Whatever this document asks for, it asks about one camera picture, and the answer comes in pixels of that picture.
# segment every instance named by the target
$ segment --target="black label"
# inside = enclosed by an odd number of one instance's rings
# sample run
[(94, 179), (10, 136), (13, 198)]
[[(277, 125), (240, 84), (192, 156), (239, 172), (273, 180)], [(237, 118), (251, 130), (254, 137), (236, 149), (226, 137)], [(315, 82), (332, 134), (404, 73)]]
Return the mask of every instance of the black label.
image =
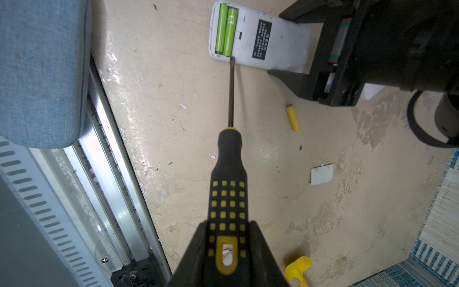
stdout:
[(268, 48), (269, 34), (271, 34), (271, 22), (258, 21), (257, 36), (255, 37), (255, 45), (253, 47), (252, 58), (264, 60), (266, 49)]

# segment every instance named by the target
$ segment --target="vented panel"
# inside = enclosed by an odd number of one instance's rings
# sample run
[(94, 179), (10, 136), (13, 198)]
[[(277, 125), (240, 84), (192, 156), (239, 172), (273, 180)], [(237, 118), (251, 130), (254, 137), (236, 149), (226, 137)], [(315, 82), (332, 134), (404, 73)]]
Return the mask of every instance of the vented panel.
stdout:
[(0, 136), (0, 175), (82, 287), (109, 287), (28, 148)]

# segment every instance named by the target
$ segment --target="yellow plastic toy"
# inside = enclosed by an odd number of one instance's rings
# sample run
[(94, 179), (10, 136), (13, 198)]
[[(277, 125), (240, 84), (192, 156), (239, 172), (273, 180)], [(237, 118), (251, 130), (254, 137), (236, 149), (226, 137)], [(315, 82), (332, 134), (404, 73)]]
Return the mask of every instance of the yellow plastic toy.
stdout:
[(311, 268), (312, 260), (307, 256), (301, 256), (293, 263), (290, 263), (284, 271), (284, 276), (287, 281), (297, 278), (301, 287), (309, 287), (303, 276), (303, 272)]

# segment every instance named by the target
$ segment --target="concrete floor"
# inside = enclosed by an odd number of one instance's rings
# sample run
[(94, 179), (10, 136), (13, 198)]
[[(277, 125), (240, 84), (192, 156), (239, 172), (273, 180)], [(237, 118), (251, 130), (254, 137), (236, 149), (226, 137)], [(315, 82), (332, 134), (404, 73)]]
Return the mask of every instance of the concrete floor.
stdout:
[[(238, 2), (271, 15), (293, 3)], [(206, 219), (227, 120), (229, 66), (207, 51), (212, 5), (93, 1), (92, 53), (172, 271)], [(295, 97), (264, 70), (236, 67), (249, 219), (282, 270), (307, 255), (312, 287), (342, 287), (408, 257), (451, 152), (414, 137), (408, 100), (409, 93), (385, 88), (354, 108), (331, 108)], [(417, 107), (434, 134), (438, 100), (425, 93)], [(322, 163), (335, 164), (334, 178), (311, 186), (310, 169)]]

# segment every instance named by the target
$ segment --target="screwdriver handle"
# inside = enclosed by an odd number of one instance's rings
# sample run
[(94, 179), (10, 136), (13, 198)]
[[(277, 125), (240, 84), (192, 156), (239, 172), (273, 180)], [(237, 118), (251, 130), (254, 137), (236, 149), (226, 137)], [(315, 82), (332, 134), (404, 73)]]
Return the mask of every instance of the screwdriver handle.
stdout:
[[(204, 286), (250, 285), (247, 173), (241, 149), (242, 137), (235, 128), (220, 132), (210, 181)], [(224, 249), (232, 249), (228, 266), (223, 263)]]

